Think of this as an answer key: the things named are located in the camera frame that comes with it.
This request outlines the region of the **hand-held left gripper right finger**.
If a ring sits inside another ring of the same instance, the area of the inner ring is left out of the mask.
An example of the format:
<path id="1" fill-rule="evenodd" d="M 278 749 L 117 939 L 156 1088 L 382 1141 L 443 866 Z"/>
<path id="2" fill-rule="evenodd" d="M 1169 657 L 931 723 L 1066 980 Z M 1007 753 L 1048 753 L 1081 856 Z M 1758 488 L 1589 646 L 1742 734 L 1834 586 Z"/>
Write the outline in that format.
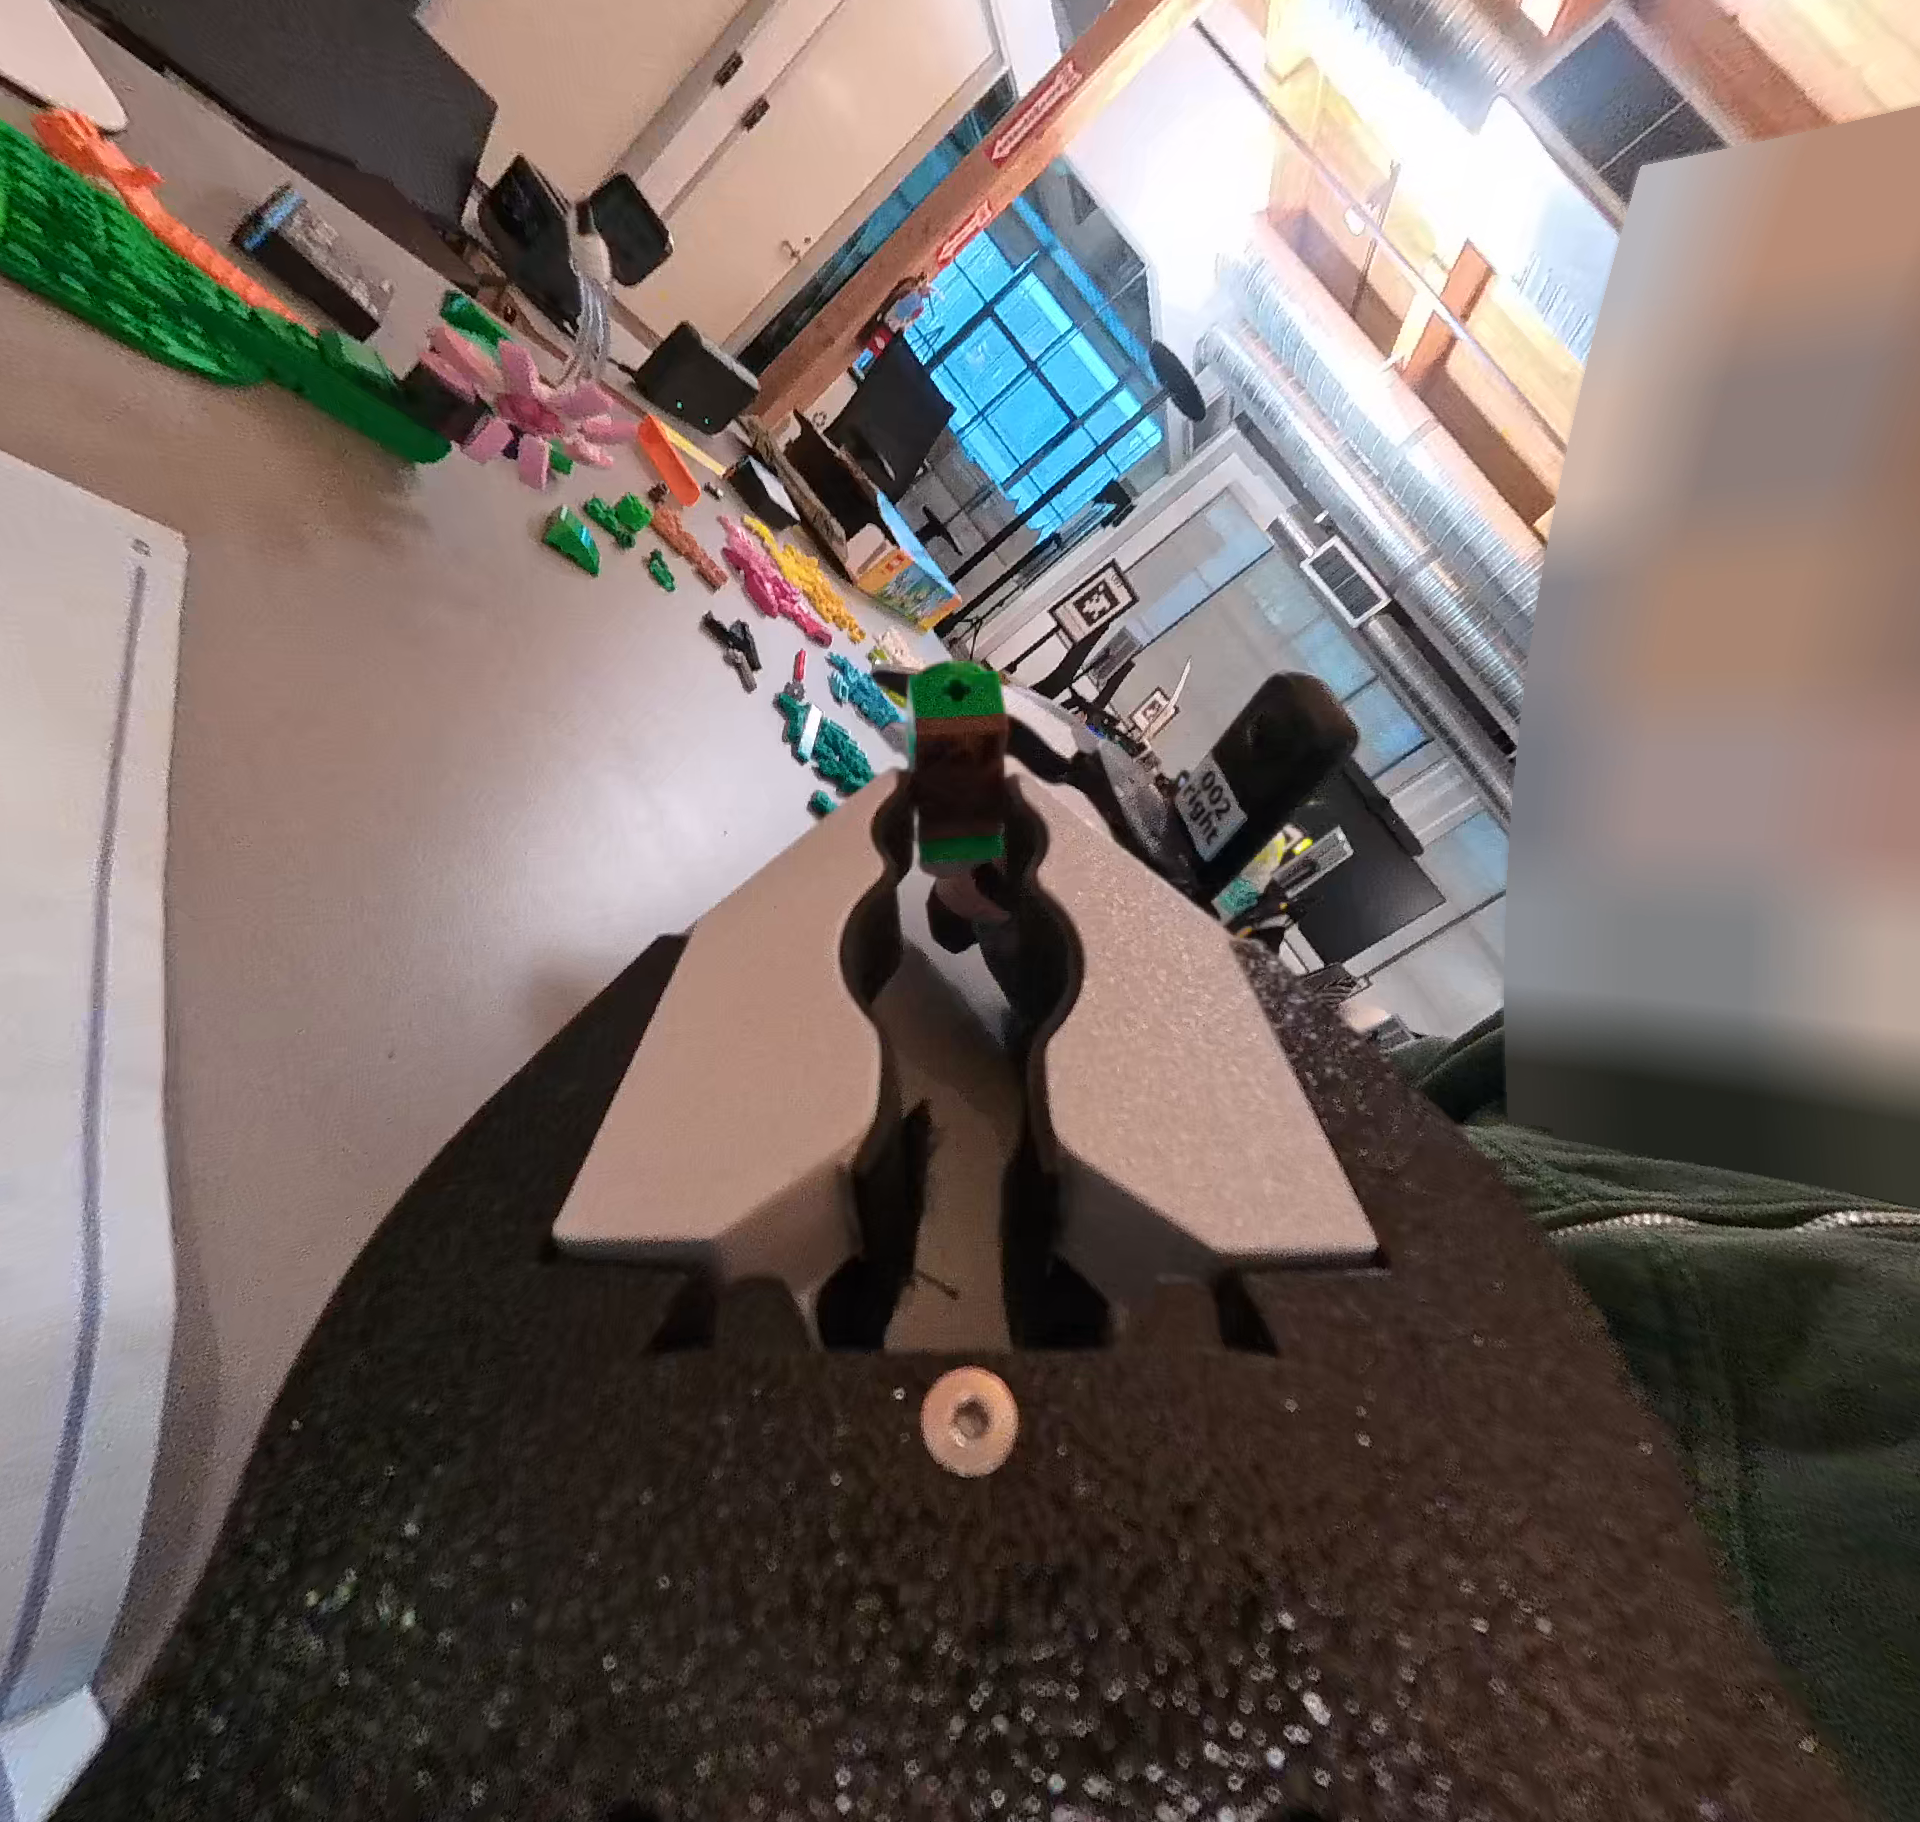
<path id="1" fill-rule="evenodd" d="M 1063 945 L 1030 1090 L 1059 1251 L 1098 1292 L 1366 1268 L 1380 1237 L 1223 929 L 1070 794 L 1009 779 L 1019 914 Z"/>

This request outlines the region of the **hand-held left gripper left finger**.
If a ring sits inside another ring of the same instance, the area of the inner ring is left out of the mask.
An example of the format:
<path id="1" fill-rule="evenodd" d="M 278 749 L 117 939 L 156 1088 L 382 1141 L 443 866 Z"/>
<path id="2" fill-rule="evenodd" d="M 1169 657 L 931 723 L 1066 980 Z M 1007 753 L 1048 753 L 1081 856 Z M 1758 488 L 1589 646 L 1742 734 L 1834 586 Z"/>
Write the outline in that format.
<path id="1" fill-rule="evenodd" d="M 830 1278 L 854 1179 L 901 1120 L 874 1018 L 901 968 L 904 771 L 881 772 L 685 937 L 553 1243 L 700 1278 Z"/>

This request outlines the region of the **green and brown lego assembly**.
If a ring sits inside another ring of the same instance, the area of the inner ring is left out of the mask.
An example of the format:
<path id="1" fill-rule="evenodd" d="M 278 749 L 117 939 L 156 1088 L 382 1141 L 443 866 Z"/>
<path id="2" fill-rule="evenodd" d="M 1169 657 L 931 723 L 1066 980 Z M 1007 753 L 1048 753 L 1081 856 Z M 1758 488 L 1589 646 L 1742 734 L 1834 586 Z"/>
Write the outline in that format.
<path id="1" fill-rule="evenodd" d="M 919 866 L 958 875 L 1003 863 L 1009 718 L 996 670 L 942 662 L 909 685 Z"/>

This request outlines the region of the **green lego model pink flower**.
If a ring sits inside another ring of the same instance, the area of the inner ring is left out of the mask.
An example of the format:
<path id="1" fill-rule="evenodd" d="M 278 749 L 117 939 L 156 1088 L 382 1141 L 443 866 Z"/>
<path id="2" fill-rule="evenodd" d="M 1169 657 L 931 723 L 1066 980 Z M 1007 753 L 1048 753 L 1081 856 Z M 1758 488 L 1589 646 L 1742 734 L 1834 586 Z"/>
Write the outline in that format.
<path id="1" fill-rule="evenodd" d="M 370 341 L 258 311 L 174 250 L 127 208 L 55 162 L 32 129 L 4 126 L 4 274 L 144 356 L 235 389 L 278 386 L 406 465 L 451 453 L 529 455 L 541 488 L 612 465 L 637 420 L 601 381 L 546 378 L 534 351 L 448 291 L 408 374 Z"/>

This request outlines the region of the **pile of teal lego pieces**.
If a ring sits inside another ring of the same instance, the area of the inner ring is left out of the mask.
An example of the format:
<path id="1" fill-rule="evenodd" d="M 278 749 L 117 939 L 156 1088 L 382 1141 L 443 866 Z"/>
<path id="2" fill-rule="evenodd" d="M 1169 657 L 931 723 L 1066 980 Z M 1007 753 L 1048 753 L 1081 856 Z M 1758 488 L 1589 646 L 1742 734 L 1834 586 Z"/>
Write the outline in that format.
<path id="1" fill-rule="evenodd" d="M 905 753 L 909 715 L 905 681 L 897 670 L 867 670 L 836 651 L 825 657 L 826 706 L 803 681 L 803 658 L 775 695 L 786 753 L 814 779 L 806 812 L 825 821 L 875 782 L 875 764 L 854 729 L 836 715 L 856 718 L 894 753 Z"/>

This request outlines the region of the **colourful lego set box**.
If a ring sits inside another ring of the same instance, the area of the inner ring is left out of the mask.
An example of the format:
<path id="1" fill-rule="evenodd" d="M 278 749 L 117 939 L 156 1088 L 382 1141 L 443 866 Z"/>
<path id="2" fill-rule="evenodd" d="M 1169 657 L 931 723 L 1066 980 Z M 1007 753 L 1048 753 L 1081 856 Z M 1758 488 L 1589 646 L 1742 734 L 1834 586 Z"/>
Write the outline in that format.
<path id="1" fill-rule="evenodd" d="M 884 496 L 863 527 L 847 530 L 844 567 L 854 587 L 918 632 L 939 629 L 964 608 L 961 590 Z"/>

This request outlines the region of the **pile of yellow lego pieces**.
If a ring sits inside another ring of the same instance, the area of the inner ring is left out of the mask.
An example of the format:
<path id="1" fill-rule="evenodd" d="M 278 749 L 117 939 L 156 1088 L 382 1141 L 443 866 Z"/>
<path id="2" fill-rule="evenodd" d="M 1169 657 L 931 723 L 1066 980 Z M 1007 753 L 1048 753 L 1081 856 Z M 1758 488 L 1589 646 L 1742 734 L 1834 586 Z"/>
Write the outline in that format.
<path id="1" fill-rule="evenodd" d="M 756 540 L 758 553 L 767 559 L 775 583 L 790 587 L 825 629 L 847 635 L 854 646 L 867 639 L 863 623 L 844 599 L 840 583 L 810 546 L 783 542 L 756 518 L 748 518 L 746 527 Z"/>

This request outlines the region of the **pile of pink lego pieces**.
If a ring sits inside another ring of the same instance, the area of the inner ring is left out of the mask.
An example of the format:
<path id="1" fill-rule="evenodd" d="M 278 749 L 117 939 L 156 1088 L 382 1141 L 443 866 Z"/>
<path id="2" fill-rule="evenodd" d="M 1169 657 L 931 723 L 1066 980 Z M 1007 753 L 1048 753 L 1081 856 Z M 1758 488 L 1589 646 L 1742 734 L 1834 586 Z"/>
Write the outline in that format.
<path id="1" fill-rule="evenodd" d="M 767 546 L 735 518 L 720 518 L 720 560 L 731 570 L 748 602 L 767 618 L 783 618 L 807 643 L 833 648 L 833 632 L 810 610 L 803 590 L 780 571 Z"/>

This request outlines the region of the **lego instruction booklet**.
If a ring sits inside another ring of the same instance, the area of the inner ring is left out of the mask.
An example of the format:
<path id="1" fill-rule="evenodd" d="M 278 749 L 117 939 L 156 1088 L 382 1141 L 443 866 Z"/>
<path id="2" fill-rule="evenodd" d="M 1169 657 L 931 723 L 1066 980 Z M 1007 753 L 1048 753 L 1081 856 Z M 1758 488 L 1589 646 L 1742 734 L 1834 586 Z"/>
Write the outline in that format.
<path id="1" fill-rule="evenodd" d="M 4 1818 L 107 1735 L 174 1355 L 181 533 L 4 458 Z"/>

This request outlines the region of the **orange lego plate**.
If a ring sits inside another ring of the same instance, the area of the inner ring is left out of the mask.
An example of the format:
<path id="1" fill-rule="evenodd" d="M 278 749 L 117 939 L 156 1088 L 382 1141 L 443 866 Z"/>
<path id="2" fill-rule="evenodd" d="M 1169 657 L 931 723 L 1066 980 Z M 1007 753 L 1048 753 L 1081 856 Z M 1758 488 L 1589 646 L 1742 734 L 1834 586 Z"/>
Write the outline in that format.
<path id="1" fill-rule="evenodd" d="M 32 133 L 55 162 L 115 194 L 160 246 L 216 280 L 216 287 L 282 321 L 302 321 L 216 246 L 181 224 L 159 198 L 159 171 L 125 155 L 89 118 L 72 106 L 53 106 L 32 118 Z"/>

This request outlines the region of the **black computer monitor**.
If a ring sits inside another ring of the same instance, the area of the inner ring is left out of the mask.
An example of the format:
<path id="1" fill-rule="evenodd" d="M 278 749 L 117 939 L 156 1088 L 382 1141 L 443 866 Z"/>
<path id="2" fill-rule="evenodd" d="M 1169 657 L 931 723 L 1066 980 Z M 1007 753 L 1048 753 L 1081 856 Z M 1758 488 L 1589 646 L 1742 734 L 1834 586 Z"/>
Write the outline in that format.
<path id="1" fill-rule="evenodd" d="M 954 404 L 926 368 L 909 337 L 892 337 L 860 375 L 826 440 L 892 500 L 923 476 Z"/>

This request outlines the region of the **person's green hoodie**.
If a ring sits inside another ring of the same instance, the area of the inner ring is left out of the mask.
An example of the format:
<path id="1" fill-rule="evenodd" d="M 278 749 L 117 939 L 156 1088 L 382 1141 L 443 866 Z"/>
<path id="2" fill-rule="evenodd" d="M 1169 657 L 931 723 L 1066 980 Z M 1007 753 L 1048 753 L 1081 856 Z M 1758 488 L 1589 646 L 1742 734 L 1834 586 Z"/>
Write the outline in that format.
<path id="1" fill-rule="evenodd" d="M 1917 1211 L 1510 1120 L 1501 1014 L 1391 1060 L 1595 1300 L 1824 1752 L 1914 1819 Z"/>

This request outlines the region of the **black box device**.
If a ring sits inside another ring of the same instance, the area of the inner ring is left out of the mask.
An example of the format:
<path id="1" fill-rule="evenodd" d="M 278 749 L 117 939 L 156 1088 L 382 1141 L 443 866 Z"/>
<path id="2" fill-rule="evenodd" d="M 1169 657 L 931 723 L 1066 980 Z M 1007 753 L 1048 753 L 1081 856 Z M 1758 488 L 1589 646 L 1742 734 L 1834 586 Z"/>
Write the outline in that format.
<path id="1" fill-rule="evenodd" d="M 758 398 L 756 370 L 690 321 L 681 321 L 629 378 L 659 415 L 708 436 L 726 432 Z"/>

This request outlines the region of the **black charger block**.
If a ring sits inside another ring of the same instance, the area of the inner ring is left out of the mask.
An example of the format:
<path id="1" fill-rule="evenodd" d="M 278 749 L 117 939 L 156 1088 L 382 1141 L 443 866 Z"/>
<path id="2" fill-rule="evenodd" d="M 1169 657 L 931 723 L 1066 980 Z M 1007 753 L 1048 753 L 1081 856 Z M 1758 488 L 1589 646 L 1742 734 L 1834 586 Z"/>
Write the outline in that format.
<path id="1" fill-rule="evenodd" d="M 633 289 L 655 274 L 674 254 L 667 220 L 627 171 L 610 174 L 578 208 L 580 228 L 595 236 L 610 264 L 616 289 Z"/>
<path id="2" fill-rule="evenodd" d="M 529 155 L 514 155 L 480 194 L 477 227 L 505 280 L 564 329 L 580 325 L 571 220 L 571 205 Z"/>

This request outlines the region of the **black battery blue stripe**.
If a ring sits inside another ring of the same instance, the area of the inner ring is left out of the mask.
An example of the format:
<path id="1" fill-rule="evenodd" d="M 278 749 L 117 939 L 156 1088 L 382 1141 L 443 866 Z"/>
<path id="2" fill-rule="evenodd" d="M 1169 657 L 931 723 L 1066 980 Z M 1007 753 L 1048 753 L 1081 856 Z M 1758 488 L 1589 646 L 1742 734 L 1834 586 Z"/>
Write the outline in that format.
<path id="1" fill-rule="evenodd" d="M 394 284 L 376 274 L 295 183 L 250 211 L 232 246 L 349 337 L 370 341 L 387 325 Z"/>

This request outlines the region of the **black desk panel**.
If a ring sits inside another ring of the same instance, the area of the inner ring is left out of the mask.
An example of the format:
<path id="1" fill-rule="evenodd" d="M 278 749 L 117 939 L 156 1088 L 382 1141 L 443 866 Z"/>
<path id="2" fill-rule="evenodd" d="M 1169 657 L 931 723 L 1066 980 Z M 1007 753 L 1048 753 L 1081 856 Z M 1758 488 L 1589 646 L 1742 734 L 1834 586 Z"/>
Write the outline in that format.
<path id="1" fill-rule="evenodd" d="M 463 239 L 492 96 L 402 0 L 68 0 L 421 255 Z"/>

